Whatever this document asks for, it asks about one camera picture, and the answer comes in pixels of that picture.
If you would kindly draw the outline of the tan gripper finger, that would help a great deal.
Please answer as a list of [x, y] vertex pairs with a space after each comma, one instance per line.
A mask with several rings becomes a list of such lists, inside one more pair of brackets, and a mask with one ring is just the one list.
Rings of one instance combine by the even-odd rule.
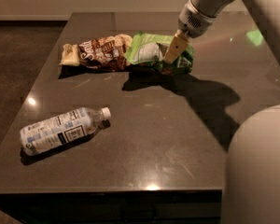
[[181, 30], [177, 30], [173, 36], [169, 48], [165, 52], [163, 60], [168, 64], [173, 63], [188, 45], [189, 39]]

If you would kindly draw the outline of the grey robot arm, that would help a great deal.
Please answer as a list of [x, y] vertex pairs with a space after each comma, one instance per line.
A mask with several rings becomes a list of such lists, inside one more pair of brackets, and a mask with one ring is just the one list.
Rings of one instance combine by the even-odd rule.
[[[172, 63], [234, 0], [189, 0], [163, 60]], [[280, 65], [280, 0], [242, 0]], [[280, 105], [247, 119], [231, 140], [221, 224], [280, 224]]]

